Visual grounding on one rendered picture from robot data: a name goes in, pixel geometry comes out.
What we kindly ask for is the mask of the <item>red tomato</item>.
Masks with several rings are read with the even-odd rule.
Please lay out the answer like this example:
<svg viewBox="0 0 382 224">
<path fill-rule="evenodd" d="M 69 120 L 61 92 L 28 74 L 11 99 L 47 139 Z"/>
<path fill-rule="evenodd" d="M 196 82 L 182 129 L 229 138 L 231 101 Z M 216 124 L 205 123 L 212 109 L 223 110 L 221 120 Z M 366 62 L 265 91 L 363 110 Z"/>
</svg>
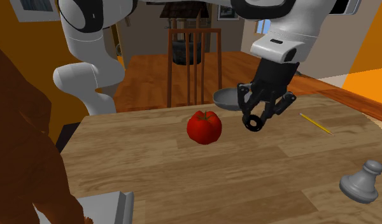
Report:
<svg viewBox="0 0 382 224">
<path fill-rule="evenodd" d="M 197 111 L 187 123 L 189 138 L 199 144 L 211 144 L 219 139 L 222 122 L 213 111 Z"/>
</svg>

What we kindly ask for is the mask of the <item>white framed wall picture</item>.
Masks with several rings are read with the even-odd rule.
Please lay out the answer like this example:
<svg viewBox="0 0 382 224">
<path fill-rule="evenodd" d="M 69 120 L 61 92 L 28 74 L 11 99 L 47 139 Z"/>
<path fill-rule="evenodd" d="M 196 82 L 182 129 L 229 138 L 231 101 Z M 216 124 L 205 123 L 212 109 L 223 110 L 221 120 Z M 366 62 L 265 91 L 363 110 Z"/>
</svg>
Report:
<svg viewBox="0 0 382 224">
<path fill-rule="evenodd" d="M 19 22 L 59 21 L 54 0 L 10 0 Z"/>
</svg>

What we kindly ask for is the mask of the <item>wooden table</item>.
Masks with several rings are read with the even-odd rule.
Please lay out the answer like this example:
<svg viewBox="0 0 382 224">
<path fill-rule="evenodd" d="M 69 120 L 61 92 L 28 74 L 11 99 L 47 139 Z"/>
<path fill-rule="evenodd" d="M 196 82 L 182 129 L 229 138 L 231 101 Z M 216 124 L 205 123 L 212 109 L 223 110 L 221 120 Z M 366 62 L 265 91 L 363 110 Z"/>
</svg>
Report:
<svg viewBox="0 0 382 224">
<path fill-rule="evenodd" d="M 189 138 L 197 111 L 221 120 L 214 143 Z M 382 224 L 382 176 L 371 204 L 339 189 L 366 160 L 382 163 L 382 129 L 365 115 L 316 94 L 259 132 L 241 117 L 212 104 L 87 116 L 62 152 L 70 189 L 134 192 L 134 224 Z"/>
</svg>

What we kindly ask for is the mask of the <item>brown rough figure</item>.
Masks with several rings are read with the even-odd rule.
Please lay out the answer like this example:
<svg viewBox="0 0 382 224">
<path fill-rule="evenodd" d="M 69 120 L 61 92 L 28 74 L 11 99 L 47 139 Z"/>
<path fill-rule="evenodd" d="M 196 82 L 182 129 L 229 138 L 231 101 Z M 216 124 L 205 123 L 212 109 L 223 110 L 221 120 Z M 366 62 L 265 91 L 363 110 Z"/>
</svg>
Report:
<svg viewBox="0 0 382 224">
<path fill-rule="evenodd" d="M 0 49 L 0 224 L 94 224 L 49 138 L 51 102 Z"/>
</svg>

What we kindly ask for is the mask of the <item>yellow pencil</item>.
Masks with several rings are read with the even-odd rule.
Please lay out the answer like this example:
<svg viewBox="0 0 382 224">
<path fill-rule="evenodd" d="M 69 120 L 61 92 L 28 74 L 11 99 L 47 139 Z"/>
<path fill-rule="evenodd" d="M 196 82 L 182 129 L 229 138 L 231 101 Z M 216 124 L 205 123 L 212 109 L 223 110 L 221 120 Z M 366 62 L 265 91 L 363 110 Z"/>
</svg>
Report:
<svg viewBox="0 0 382 224">
<path fill-rule="evenodd" d="M 306 120 L 308 120 L 309 122 L 313 123 L 314 125 L 316 125 L 317 127 L 319 127 L 320 129 L 322 129 L 323 131 L 325 131 L 326 133 L 332 135 L 332 136 L 335 136 L 329 129 L 325 128 L 324 126 L 320 125 L 318 122 L 314 121 L 313 119 L 311 119 L 310 117 L 306 116 L 305 114 L 303 113 L 299 113 L 303 118 L 305 118 Z"/>
</svg>

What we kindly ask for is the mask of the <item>window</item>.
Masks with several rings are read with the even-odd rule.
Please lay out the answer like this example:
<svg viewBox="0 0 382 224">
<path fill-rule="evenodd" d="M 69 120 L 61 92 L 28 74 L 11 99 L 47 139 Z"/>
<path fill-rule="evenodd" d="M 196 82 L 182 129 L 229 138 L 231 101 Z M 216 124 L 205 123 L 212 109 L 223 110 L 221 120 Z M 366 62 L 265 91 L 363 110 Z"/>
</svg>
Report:
<svg viewBox="0 0 382 224">
<path fill-rule="evenodd" d="M 267 34 L 271 26 L 271 21 L 268 19 L 259 20 L 255 24 L 255 34 Z"/>
</svg>

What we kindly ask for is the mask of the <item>grey bowl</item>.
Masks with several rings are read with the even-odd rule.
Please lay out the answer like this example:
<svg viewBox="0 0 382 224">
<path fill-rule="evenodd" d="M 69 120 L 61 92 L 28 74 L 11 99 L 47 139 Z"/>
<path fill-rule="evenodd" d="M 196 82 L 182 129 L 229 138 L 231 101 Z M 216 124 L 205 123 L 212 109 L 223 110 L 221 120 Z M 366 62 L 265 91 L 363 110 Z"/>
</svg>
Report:
<svg viewBox="0 0 382 224">
<path fill-rule="evenodd" d="M 223 88 L 213 94 L 216 106 L 229 111 L 241 111 L 237 100 L 237 88 Z"/>
</svg>

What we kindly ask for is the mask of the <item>wooden chair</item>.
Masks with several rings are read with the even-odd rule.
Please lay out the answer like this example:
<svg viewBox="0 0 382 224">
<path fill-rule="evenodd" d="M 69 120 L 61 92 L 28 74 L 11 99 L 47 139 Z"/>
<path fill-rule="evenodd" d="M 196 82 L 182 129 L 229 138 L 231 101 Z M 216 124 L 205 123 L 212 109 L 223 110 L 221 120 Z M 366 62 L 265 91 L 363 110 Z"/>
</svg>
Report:
<svg viewBox="0 0 382 224">
<path fill-rule="evenodd" d="M 166 106 L 172 106 L 172 80 L 173 80 L 173 35 L 185 35 L 186 67 L 187 67 L 187 106 L 190 105 L 190 46 L 189 35 L 193 34 L 193 67 L 194 67 L 194 104 L 197 104 L 197 43 L 196 38 L 201 34 L 201 104 L 204 104 L 204 59 L 206 34 L 216 33 L 216 55 L 218 89 L 222 89 L 222 30 L 217 28 L 196 29 L 169 29 L 167 31 L 167 101 Z"/>
</svg>

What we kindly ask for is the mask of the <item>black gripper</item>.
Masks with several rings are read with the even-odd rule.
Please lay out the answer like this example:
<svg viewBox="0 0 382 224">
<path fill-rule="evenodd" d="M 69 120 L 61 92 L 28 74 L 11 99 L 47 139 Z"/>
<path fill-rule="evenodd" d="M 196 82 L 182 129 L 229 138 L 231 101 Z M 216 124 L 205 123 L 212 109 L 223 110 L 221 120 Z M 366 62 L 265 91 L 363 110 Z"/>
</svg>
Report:
<svg viewBox="0 0 382 224">
<path fill-rule="evenodd" d="M 265 103 L 265 108 L 260 117 L 262 123 L 272 118 L 273 115 L 282 114 L 297 98 L 292 92 L 287 92 L 287 86 L 294 77 L 299 65 L 299 62 L 280 64 L 261 59 L 252 83 L 237 84 L 237 100 L 243 113 L 242 120 L 248 121 L 253 108 L 260 101 L 266 101 L 266 90 L 275 90 L 277 93 L 284 95 L 276 102 L 276 94 L 271 93 L 271 98 Z"/>
</svg>

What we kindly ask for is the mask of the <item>small dark wall picture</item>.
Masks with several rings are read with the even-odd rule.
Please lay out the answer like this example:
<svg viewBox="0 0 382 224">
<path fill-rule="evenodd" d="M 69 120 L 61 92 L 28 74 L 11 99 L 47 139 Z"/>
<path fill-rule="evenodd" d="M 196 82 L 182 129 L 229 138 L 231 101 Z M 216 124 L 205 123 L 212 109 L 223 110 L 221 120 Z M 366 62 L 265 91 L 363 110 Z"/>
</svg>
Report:
<svg viewBox="0 0 382 224">
<path fill-rule="evenodd" d="M 238 14 L 228 6 L 218 5 L 217 20 L 218 21 L 238 21 Z"/>
</svg>

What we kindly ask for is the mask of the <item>grey chess pawn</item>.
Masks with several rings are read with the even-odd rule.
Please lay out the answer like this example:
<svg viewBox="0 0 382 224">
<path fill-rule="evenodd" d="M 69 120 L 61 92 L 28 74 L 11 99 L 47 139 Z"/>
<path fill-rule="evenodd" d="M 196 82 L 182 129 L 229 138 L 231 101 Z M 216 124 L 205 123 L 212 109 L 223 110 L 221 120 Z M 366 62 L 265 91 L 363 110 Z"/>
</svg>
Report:
<svg viewBox="0 0 382 224">
<path fill-rule="evenodd" d="M 382 173 L 382 164 L 367 160 L 362 169 L 353 175 L 344 175 L 339 182 L 339 189 L 351 200 L 361 204 L 370 204 L 378 198 L 375 188 L 376 177 Z"/>
</svg>

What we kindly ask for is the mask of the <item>grey box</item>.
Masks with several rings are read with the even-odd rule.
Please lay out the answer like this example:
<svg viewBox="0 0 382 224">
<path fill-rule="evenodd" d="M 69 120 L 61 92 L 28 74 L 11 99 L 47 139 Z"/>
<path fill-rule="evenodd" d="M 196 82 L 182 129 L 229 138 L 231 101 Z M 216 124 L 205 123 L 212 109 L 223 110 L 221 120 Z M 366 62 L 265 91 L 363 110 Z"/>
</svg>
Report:
<svg viewBox="0 0 382 224">
<path fill-rule="evenodd" d="M 121 191 L 78 198 L 94 224 L 132 224 L 134 193 Z"/>
</svg>

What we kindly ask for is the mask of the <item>black pot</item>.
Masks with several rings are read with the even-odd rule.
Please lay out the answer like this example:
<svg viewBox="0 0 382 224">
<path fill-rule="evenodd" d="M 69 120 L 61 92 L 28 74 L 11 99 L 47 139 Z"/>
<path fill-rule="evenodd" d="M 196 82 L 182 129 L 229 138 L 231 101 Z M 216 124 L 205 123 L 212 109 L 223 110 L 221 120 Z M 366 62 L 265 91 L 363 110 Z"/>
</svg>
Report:
<svg viewBox="0 0 382 224">
<path fill-rule="evenodd" d="M 194 42 L 188 43 L 189 46 L 189 64 L 194 64 Z M 185 66 L 187 64 L 186 42 L 184 39 L 173 41 L 173 62 L 177 65 Z M 197 64 L 201 63 L 201 42 L 197 43 Z"/>
</svg>

